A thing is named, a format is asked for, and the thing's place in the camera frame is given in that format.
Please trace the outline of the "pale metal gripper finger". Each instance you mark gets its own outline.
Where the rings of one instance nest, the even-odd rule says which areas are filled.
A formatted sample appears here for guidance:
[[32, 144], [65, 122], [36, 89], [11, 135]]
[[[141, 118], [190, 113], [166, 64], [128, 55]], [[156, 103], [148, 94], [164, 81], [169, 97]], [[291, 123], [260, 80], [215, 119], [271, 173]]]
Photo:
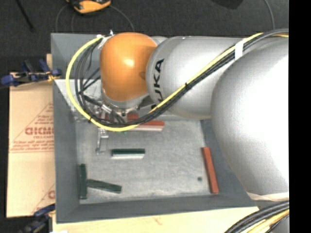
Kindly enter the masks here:
[[96, 149], [95, 149], [95, 153], [96, 154], [100, 154], [101, 153], [101, 139], [102, 139], [102, 129], [98, 129], [97, 144], [96, 144]]
[[107, 149], [107, 142], [109, 140], [109, 135], [106, 130], [102, 130], [102, 153]]

